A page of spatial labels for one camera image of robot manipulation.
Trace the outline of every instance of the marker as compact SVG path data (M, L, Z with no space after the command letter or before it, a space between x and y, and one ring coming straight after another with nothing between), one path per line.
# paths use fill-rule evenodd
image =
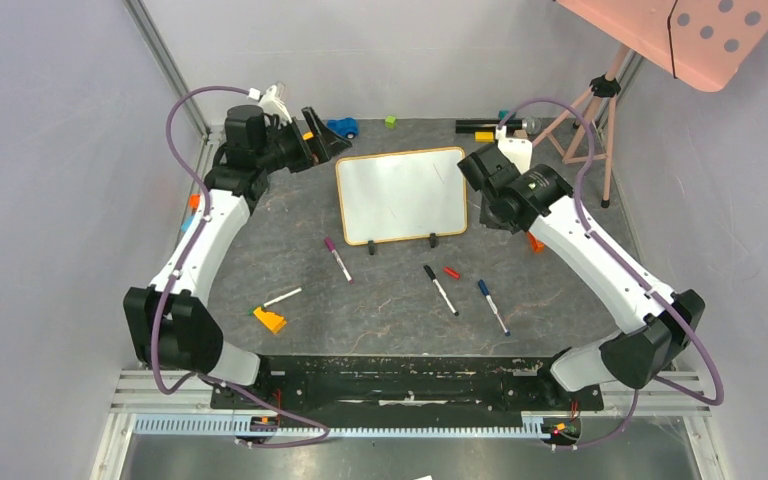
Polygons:
M428 265L423 265L422 268L425 269L425 273L428 274L428 278L431 279L431 282L434 283L435 287L437 287L437 291L439 291L440 295L443 296L443 300L446 301L446 305L449 306L449 310L451 310L452 313L455 314L455 316L457 317L459 315L458 311L455 310L455 306L452 305L452 302L449 301L449 296L446 295L446 291L443 290L443 287L440 286L440 282L437 281L437 275L434 275L434 270L431 270L431 267L429 267Z
M337 253L337 248L334 246L334 242L331 241L331 237L325 237L325 246L328 247L328 250L332 254L334 254L334 259L337 260L337 265L339 265L343 270L343 275L346 276L346 280L348 280L349 283L355 283L355 281L352 280L352 276L349 274L349 271L346 269L346 264L343 263L343 259L340 258L340 254Z
M461 279L461 274L456 272L454 268L443 267L443 272L446 275L454 278L455 280L460 280Z
M487 284L484 283L484 280L478 281L478 288L481 290L482 295L484 295L484 298L487 299L487 303L490 304L490 310L493 310L493 315L496 315L496 319L499 320L499 325L502 326L502 330L505 331L505 336L510 337L511 331L508 330L508 327L505 326L505 322L502 321L502 317L499 316L499 309L496 308L496 304L493 303L493 299L490 298L490 290L487 289Z
M302 291L302 287L299 287L299 288L293 290L290 293L285 293L284 295L281 295L280 297L273 298L272 300L269 300L268 302L264 303L263 305L258 305L257 307L253 308L249 312L249 315L254 315L254 311L257 310L258 308L266 308L266 307L268 307L270 305L274 305L274 304L280 302L281 300L286 300L286 299L292 297L293 295L295 295L297 293L300 293L301 291Z

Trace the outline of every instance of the whiteboard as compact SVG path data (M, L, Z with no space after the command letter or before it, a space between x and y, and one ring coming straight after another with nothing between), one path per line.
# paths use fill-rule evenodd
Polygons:
M349 245L466 231L466 180L458 147L337 161L343 236Z

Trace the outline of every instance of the white bracket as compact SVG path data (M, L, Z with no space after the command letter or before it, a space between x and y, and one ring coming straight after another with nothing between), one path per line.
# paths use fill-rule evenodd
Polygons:
M496 129L496 145L499 150L516 165L519 173L525 173L531 168L531 141L524 138L507 138L507 127Z
M284 84L281 82L272 85L266 89L266 93L260 97L260 101L257 105L263 109L267 115L277 115L279 123L287 125L293 121L293 117L290 116L287 106L284 105L284 101L281 97L284 95Z

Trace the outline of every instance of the yellow block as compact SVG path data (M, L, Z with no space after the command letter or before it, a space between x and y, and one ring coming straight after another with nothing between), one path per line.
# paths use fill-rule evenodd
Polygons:
M478 143L493 143L496 141L494 132L475 132L475 141Z
M261 307L257 307L254 310L254 316L257 317L258 320L260 320L260 323L263 324L264 327L268 328L270 332L277 334L281 331L282 328L284 328L284 325L287 324L287 321L284 320L284 317L281 315L278 315L277 313L267 312Z

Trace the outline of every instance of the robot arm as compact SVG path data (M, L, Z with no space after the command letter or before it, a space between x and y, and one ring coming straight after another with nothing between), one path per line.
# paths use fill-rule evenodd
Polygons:
M588 385L619 380L642 388L687 346L687 338L653 291L672 298L672 306L695 329L705 303L693 291L676 294L656 279L592 220L590 230L580 223L572 188L547 165L527 168L531 145L525 140L500 141L475 151L458 166L470 186L482 194L481 223L529 231L555 251L596 293L617 324L618 332L584 347L570 349L547 365L551 377L567 392ZM601 245L609 246L653 288L645 291Z
M200 201L190 227L164 268L146 288L131 288L125 295L125 317L137 358L151 363L151 327L163 308L158 353L164 367L209 375L238 385L252 385L260 370L260 357L224 340L222 330L207 311L213 279L231 241L248 222L258 200L269 187L269 174L288 168L301 172L329 161L351 146L329 130L312 108L302 109L310 134L302 136L295 119L281 101L283 85L273 85L258 105L231 108L225 120L225 162L214 164L205 177L211 209ZM186 252L196 229L199 241ZM186 262L175 269L185 255ZM169 299L160 306L161 290L176 278Z

